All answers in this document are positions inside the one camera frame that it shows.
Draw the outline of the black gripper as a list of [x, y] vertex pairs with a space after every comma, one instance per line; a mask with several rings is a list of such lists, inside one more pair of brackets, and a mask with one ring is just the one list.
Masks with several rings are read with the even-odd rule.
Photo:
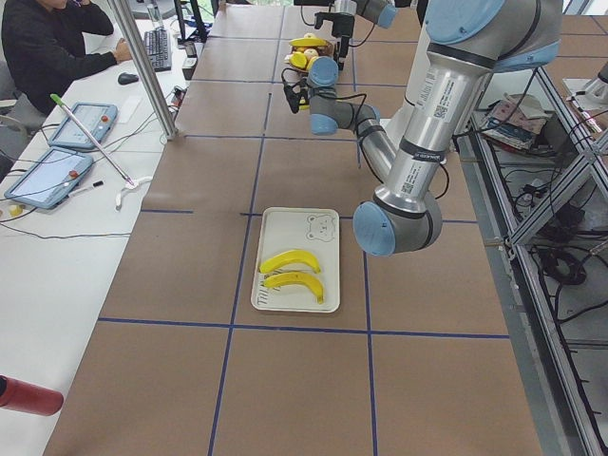
[[335, 46], [335, 61], [338, 69], [342, 70], [350, 47], [350, 37], [353, 35], [355, 19], [346, 12], [332, 14], [332, 36], [339, 37]]

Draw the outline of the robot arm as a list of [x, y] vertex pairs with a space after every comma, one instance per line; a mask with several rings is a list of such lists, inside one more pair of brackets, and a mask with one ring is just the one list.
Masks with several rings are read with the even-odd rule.
[[397, 8], [387, 0], [340, 0], [330, 7], [332, 36], [337, 39], [334, 60], [342, 70], [354, 34], [355, 16], [358, 15], [375, 26], [387, 29], [397, 14]]
[[338, 66], [315, 60], [307, 76], [311, 130], [353, 132], [381, 181], [353, 215], [361, 249], [375, 256], [422, 250], [441, 233], [442, 215], [428, 187], [452, 136], [488, 74], [541, 67], [558, 54], [560, 1], [430, 1], [421, 41], [427, 58], [412, 67], [420, 77], [417, 101], [390, 120], [393, 140], [368, 104], [335, 93]]

